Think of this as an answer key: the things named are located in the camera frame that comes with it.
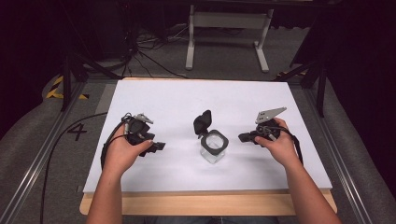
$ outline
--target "transparent container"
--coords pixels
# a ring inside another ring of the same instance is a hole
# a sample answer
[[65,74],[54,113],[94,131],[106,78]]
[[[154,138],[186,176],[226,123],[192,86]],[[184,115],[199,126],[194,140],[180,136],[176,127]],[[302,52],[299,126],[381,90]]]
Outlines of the transparent container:
[[212,130],[201,140],[201,155],[210,163],[214,164],[225,155],[228,140],[216,130]]

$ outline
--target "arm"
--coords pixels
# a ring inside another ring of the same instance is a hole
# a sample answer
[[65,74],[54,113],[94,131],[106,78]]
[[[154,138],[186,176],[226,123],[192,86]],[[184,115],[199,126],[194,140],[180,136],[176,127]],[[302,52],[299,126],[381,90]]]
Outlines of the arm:
[[[284,120],[276,119],[276,122],[288,128]],[[267,147],[275,160],[285,167],[291,199],[300,223],[341,223],[300,163],[288,134],[281,132],[275,142],[262,137],[256,137],[255,141]]]
[[[121,125],[113,137],[123,135],[124,128],[124,125]],[[117,138],[111,143],[93,194],[87,224],[122,223],[121,177],[134,164],[137,156],[151,145],[152,141],[148,140],[132,146],[124,137]]]

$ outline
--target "finger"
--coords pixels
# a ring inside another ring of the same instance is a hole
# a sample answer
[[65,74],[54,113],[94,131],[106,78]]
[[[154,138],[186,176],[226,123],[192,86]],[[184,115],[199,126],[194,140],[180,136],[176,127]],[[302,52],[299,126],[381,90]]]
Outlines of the finger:
[[256,141],[258,144],[260,144],[263,147],[267,147],[268,145],[272,144],[271,141],[269,141],[268,139],[265,139],[263,137],[260,137],[260,136],[256,136],[254,138],[254,141]]
[[141,153],[141,152],[144,152],[149,147],[151,147],[152,144],[153,144],[152,140],[146,140],[146,141],[134,146],[134,150],[136,150],[139,153]]
[[114,135],[119,136],[123,135],[125,131],[125,124],[121,124],[121,126],[116,130],[116,133]]
[[285,120],[279,118],[274,118],[274,120],[276,121],[277,124],[279,124],[279,126],[288,129],[288,125],[286,124]]

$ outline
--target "aluminum rail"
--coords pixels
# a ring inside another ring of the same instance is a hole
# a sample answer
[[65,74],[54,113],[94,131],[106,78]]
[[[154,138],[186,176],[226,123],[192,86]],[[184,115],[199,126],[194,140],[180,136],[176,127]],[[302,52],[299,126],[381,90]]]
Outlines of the aluminum rail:
[[61,128],[63,127],[66,121],[67,115],[70,113],[71,109],[73,108],[74,103],[81,95],[85,83],[77,82],[75,85],[76,86],[72,93],[70,105],[66,108],[64,112],[61,112],[56,118],[54,124],[52,125],[51,130],[49,131],[49,135],[47,136],[46,140],[44,141],[37,155],[35,156],[35,160],[27,170],[26,174],[24,175],[20,183],[20,186],[14,193],[14,196],[9,202],[3,215],[0,217],[0,224],[8,224],[13,222],[14,218],[21,210],[21,207],[23,206],[23,203],[26,200],[27,196],[29,195],[29,192],[32,189],[33,185],[35,184],[38,176],[40,175],[43,166],[46,164],[46,161],[48,160],[51,149],[53,147],[54,141],[60,134]]
[[361,196],[359,195],[358,190],[356,189],[355,182],[352,176],[350,175],[346,164],[344,163],[344,160],[340,154],[337,145],[334,142],[334,139],[332,138],[332,134],[326,123],[326,120],[324,118],[321,118],[320,115],[318,114],[318,111],[316,110],[315,107],[316,97],[314,93],[311,90],[304,89],[304,95],[307,98],[308,103],[315,114],[315,118],[318,122],[318,125],[320,126],[320,129],[323,131],[327,145],[329,147],[328,148],[329,156],[332,160],[332,164],[334,165],[335,170],[338,176],[340,177],[344,191],[346,193],[346,196],[348,197],[350,205],[352,206],[353,212],[355,213],[355,216],[358,219],[358,222],[360,224],[373,223],[373,221],[370,219],[366,207],[364,206],[363,201],[361,200]]

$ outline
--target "white paper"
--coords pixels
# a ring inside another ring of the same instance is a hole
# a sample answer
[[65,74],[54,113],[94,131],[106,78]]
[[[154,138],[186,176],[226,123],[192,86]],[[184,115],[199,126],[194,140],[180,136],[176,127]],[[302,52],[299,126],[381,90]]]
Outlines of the white paper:
[[[269,151],[238,139],[240,133],[255,130],[260,111],[283,106],[287,110],[278,117],[299,139],[305,169],[320,189],[331,189],[287,83],[123,80],[117,84],[84,192],[95,191],[103,144],[127,112],[144,113],[153,120],[149,132],[155,134],[155,142],[166,145],[163,151],[137,158],[122,177],[124,192],[287,189],[284,168]],[[200,155],[192,125],[207,109],[212,112],[208,130],[218,130],[230,142],[225,157],[215,164]]]

